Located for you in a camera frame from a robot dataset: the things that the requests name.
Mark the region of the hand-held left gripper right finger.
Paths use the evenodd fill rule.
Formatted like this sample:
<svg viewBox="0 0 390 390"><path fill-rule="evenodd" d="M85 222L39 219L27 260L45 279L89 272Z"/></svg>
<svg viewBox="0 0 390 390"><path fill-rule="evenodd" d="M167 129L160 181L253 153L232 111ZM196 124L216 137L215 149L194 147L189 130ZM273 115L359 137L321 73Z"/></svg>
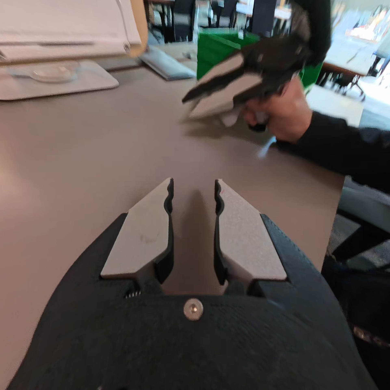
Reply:
<svg viewBox="0 0 390 390"><path fill-rule="evenodd" d="M214 270L219 284L287 281L261 213L222 179L215 180L214 198Z"/></svg>

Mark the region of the background folding table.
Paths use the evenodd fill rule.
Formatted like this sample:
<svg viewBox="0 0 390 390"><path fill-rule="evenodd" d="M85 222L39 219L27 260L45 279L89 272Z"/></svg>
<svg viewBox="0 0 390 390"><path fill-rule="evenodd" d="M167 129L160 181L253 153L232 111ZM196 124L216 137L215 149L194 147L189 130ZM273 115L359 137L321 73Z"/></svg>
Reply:
<svg viewBox="0 0 390 390"><path fill-rule="evenodd" d="M331 81L333 87L338 85L338 91L343 95L346 95L347 87L356 87L363 102L366 94L359 81L370 73L374 63L373 52L370 46L334 42L325 57L316 85L324 87Z"/></svg>

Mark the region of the white monitor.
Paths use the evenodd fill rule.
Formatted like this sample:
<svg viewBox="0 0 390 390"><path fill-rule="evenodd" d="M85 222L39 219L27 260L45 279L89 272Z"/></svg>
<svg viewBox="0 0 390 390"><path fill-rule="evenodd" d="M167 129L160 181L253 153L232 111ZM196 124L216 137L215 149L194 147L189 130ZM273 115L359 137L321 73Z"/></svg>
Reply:
<svg viewBox="0 0 390 390"><path fill-rule="evenodd" d="M130 1L1 0L1 66L128 56L140 43Z"/></svg>

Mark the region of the green plastic bin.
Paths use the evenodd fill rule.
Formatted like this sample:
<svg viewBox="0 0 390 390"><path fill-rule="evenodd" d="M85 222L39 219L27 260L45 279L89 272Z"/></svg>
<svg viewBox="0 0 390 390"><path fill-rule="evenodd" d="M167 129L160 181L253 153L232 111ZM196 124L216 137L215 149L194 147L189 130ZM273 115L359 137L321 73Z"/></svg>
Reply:
<svg viewBox="0 0 390 390"><path fill-rule="evenodd" d="M198 34L197 80L232 53L260 39L255 34L238 30L201 29Z"/></svg>

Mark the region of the person's right forearm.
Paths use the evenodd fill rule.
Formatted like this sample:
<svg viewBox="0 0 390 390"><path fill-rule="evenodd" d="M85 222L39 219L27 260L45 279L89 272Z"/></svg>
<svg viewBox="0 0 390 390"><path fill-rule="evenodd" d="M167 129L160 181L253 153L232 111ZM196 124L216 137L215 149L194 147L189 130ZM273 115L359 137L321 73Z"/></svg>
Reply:
<svg viewBox="0 0 390 390"><path fill-rule="evenodd" d="M278 147L332 172L389 195L390 133L355 128L344 119L314 112L309 128L295 143L277 140Z"/></svg>

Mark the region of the person's right hand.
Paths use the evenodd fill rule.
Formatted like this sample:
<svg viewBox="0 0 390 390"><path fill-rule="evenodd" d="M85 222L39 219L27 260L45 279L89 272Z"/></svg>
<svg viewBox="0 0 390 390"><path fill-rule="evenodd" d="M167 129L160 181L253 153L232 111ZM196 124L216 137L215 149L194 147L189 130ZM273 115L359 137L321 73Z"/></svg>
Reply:
<svg viewBox="0 0 390 390"><path fill-rule="evenodd" d="M268 116L267 129L276 140L290 144L296 144L300 140L313 117L298 76L293 77L280 94L265 100L247 101L241 115L248 125L255 126L259 112Z"/></svg>

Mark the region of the white stand base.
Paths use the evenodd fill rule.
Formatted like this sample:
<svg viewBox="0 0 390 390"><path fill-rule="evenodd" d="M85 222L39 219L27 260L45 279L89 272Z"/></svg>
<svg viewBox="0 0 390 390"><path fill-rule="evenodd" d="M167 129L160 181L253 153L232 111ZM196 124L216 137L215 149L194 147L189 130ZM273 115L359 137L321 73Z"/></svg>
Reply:
<svg viewBox="0 0 390 390"><path fill-rule="evenodd" d="M56 95L113 89L119 82L95 61L79 61L77 78L67 83L43 83L31 79L27 71L55 62L4 66L0 69L0 100L16 101Z"/></svg>

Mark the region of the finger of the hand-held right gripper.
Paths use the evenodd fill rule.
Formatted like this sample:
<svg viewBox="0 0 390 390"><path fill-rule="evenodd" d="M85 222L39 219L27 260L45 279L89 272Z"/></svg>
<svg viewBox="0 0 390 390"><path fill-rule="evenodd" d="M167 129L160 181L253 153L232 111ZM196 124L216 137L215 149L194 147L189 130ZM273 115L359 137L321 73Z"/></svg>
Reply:
<svg viewBox="0 0 390 390"><path fill-rule="evenodd" d="M245 59L242 53L235 53L226 60L213 66L203 75L182 98L182 103L195 100L201 96L221 90L244 73Z"/></svg>
<svg viewBox="0 0 390 390"><path fill-rule="evenodd" d="M218 116L221 120L237 120L243 103L235 103L234 98L261 84L262 76L260 74L244 74L226 87L201 97L189 111L188 119L201 120Z"/></svg>

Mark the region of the black office chair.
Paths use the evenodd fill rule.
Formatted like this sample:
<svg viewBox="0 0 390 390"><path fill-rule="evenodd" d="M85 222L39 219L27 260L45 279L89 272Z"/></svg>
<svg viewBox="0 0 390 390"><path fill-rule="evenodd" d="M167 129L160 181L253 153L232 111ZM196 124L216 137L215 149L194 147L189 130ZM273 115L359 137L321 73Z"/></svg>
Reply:
<svg viewBox="0 0 390 390"><path fill-rule="evenodd" d="M165 27L165 43L192 42L195 22L195 0L175 0L170 5L171 22Z"/></svg>

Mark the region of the tan wooden board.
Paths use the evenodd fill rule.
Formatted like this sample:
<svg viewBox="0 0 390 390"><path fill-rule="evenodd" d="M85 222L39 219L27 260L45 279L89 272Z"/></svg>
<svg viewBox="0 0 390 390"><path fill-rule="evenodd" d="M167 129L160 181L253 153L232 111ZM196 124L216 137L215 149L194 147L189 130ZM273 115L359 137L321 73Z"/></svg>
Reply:
<svg viewBox="0 0 390 390"><path fill-rule="evenodd" d="M130 51L128 56L130 58L138 58L145 51L148 50L148 22L147 22L147 13L145 11L144 1L143 0L131 0L131 7L133 10L135 25L137 27L140 43L133 44L130 46Z"/></svg>

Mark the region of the clear round disc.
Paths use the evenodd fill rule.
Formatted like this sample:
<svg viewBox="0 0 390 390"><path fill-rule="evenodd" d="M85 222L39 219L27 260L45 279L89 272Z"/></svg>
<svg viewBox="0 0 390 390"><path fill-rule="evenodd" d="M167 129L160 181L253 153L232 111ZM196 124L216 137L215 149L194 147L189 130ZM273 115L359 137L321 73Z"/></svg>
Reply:
<svg viewBox="0 0 390 390"><path fill-rule="evenodd" d="M37 65L27 71L28 76L43 83L67 83L77 78L80 62L55 62Z"/></svg>

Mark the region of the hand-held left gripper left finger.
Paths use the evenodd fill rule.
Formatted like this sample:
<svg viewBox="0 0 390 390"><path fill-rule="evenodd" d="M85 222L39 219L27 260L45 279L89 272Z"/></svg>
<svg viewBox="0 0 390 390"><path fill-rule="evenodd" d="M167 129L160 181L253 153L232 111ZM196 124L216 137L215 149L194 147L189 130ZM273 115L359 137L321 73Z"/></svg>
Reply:
<svg viewBox="0 0 390 390"><path fill-rule="evenodd" d="M167 178L132 206L110 250L102 279L149 278L163 284L172 272L173 178Z"/></svg>

